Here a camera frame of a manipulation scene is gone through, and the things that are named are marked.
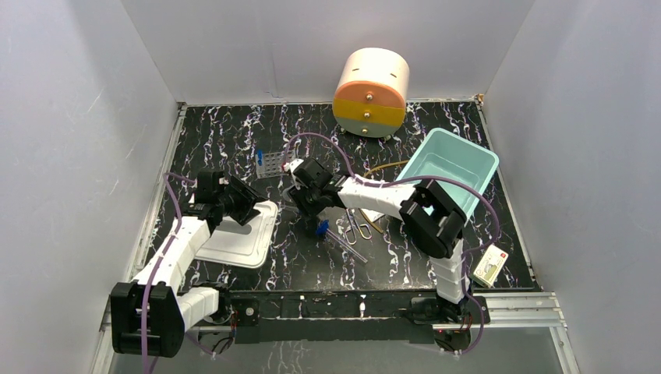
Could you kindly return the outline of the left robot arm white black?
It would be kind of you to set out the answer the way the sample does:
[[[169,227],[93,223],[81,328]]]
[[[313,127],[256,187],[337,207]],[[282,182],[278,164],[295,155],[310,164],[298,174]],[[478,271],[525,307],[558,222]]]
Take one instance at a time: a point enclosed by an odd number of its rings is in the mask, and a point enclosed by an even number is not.
[[[223,287],[211,282],[179,294],[182,278],[221,222],[241,226],[260,215],[267,198],[234,175],[220,169],[198,172],[191,201],[176,203],[168,239],[144,268],[127,282],[118,282],[109,297],[112,347],[119,354],[172,358],[186,332],[219,312]]]

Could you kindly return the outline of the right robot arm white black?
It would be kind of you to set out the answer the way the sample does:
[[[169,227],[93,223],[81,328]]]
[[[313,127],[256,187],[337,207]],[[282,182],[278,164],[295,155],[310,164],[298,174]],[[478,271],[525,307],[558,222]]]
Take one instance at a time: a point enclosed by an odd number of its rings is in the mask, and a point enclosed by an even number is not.
[[[472,297],[463,248],[468,214],[444,185],[456,186],[475,197],[497,221],[495,209],[482,193],[462,182],[436,175],[386,182],[364,178],[353,170],[334,173],[312,158],[285,161],[282,169],[293,181],[286,194],[306,217],[336,207],[372,210],[400,220],[413,245],[429,257],[437,279],[435,311],[411,311],[410,319],[420,322],[464,319],[465,303]]]

